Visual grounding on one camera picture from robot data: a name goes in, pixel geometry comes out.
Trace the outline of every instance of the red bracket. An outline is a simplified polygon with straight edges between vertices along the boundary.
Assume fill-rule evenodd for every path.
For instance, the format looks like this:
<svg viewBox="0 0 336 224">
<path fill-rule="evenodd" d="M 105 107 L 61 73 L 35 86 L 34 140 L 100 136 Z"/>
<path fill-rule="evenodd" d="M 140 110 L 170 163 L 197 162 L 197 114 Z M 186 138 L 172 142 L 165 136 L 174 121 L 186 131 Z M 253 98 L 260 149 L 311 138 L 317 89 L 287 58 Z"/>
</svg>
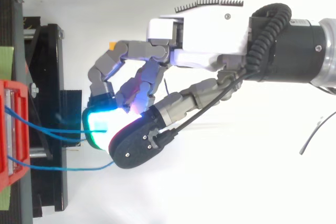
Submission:
<svg viewBox="0 0 336 224">
<path fill-rule="evenodd" d="M 14 107 L 12 109 L 28 121 L 28 88 L 16 81 L 0 80 L 0 191 L 22 178 L 28 167 L 15 166 L 13 174 L 8 173 L 7 139 L 5 128 L 5 90 L 14 92 Z M 15 120 L 15 152 L 14 158 L 30 164 L 28 125 Z"/>
</svg>

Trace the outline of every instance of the metal rod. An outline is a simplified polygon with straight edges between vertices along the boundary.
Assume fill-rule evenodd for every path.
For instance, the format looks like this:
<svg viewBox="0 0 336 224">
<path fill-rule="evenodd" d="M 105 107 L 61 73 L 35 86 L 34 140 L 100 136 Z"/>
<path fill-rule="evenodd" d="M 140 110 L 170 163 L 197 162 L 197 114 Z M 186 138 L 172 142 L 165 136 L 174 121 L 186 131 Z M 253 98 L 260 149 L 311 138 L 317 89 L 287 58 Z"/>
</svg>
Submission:
<svg viewBox="0 0 336 224">
<path fill-rule="evenodd" d="M 33 39 L 35 31 L 36 31 L 35 29 L 24 29 L 23 37 L 25 38 L 25 40 Z"/>
<path fill-rule="evenodd" d="M 42 147 L 33 147 L 29 150 L 30 158 L 38 158 L 38 157 L 47 157 L 47 154 Z"/>
</svg>

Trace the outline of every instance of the blue wire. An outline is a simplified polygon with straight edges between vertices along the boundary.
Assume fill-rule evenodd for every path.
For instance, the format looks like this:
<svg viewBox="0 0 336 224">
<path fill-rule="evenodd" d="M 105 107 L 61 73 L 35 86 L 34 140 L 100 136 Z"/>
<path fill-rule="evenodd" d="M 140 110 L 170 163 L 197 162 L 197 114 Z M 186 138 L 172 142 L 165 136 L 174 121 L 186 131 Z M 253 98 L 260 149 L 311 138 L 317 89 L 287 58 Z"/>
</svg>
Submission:
<svg viewBox="0 0 336 224">
<path fill-rule="evenodd" d="M 107 167 L 109 167 L 110 165 L 112 165 L 114 163 L 114 161 L 112 161 L 111 163 L 108 163 L 107 165 L 104 165 L 102 167 L 97 167 L 97 168 L 63 168 L 63 167 L 47 167 L 47 166 L 37 166 L 37 165 L 28 165 L 28 164 L 25 164 L 11 156 L 7 156 L 8 159 L 10 159 L 11 161 L 19 164 L 19 165 L 22 165 L 22 166 L 25 166 L 25 167 L 29 167 L 30 169 L 35 169 L 35 170 L 61 170 L 61 171 L 72 171 L 72 172 L 83 172 L 83 171 L 86 171 L 86 170 L 103 170 Z"/>
<path fill-rule="evenodd" d="M 10 110 L 6 109 L 6 113 L 9 114 L 9 115 L 11 115 L 14 118 L 20 120 L 21 122 L 27 124 L 28 126 L 30 126 L 32 128 L 35 128 L 38 131 L 41 131 L 41 132 L 45 133 L 46 135 L 51 136 L 51 137 L 53 137 L 55 139 L 58 139 L 58 140 L 61 140 L 61 141 L 66 141 L 66 142 L 69 142 L 69 143 L 78 143 L 79 141 L 82 141 L 82 140 L 79 140 L 79 139 L 67 138 L 67 137 L 59 136 L 59 135 L 56 135 L 56 134 L 51 133 L 51 132 L 46 131 L 46 130 L 41 130 L 40 127 L 38 127 L 37 125 L 34 125 L 34 124 L 32 124 L 32 123 L 24 120 L 21 116 L 19 116 L 16 113 L 12 113 L 12 111 L 10 111 Z"/>
<path fill-rule="evenodd" d="M 26 120 L 24 120 L 23 118 L 21 118 L 21 116 L 19 116 L 14 110 L 10 109 L 9 107 L 5 106 L 5 111 L 7 114 L 11 115 L 12 117 L 16 117 L 16 119 L 19 119 L 21 122 L 27 124 L 30 127 L 33 127 L 39 131 L 48 131 L 48 132 L 55 132 L 55 133 L 91 133 L 91 132 L 101 132 L 101 133 L 105 133 L 106 130 L 96 130 L 96 131 L 77 131 L 77 130 L 60 130 L 60 129 L 49 129 L 49 128 L 45 128 L 45 127 L 41 127 L 38 125 L 35 125 L 33 123 L 30 123 Z"/>
</svg>

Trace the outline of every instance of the white background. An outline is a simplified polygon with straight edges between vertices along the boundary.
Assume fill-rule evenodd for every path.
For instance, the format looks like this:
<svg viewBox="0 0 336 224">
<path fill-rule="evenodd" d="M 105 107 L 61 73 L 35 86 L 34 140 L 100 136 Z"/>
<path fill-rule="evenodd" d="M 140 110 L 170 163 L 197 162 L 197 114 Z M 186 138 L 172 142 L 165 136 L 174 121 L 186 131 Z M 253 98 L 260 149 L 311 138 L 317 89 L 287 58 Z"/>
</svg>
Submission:
<svg viewBox="0 0 336 224">
<path fill-rule="evenodd" d="M 65 30 L 66 89 L 89 96 L 87 72 L 120 39 L 145 39 L 151 18 L 194 0 L 26 0 L 25 15 Z M 293 18 L 335 17 L 334 0 L 244 0 L 252 13 L 283 2 Z M 140 62 L 128 62 L 112 80 L 116 90 Z M 171 68 L 170 91 L 213 77 L 203 70 Z M 164 97 L 160 86 L 157 98 Z M 308 84 L 244 82 L 232 99 L 209 110 L 165 150 L 131 170 L 68 173 L 69 206 L 44 208 L 35 224 L 336 223 L 336 176 L 330 120 L 307 152 L 299 150 L 335 98 Z M 68 151 L 69 167 L 96 167 L 106 153 L 84 144 Z"/>
</svg>

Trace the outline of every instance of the silver metal cylinder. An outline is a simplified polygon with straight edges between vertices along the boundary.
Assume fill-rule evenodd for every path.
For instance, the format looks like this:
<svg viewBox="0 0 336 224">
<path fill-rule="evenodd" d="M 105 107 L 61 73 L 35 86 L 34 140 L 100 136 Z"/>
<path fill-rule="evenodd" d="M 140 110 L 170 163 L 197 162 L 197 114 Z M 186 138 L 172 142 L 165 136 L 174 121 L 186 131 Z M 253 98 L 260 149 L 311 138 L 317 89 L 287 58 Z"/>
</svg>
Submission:
<svg viewBox="0 0 336 224">
<path fill-rule="evenodd" d="M 38 157 L 47 157 L 47 154 L 43 147 L 33 147 L 29 150 L 30 158 L 38 158 Z"/>
<path fill-rule="evenodd" d="M 35 29 L 24 29 L 23 37 L 25 40 L 32 40 L 35 34 Z"/>
<path fill-rule="evenodd" d="M 317 87 L 336 87 L 336 19 L 325 18 L 319 23 L 327 47 L 321 70 L 311 83 Z"/>
</svg>

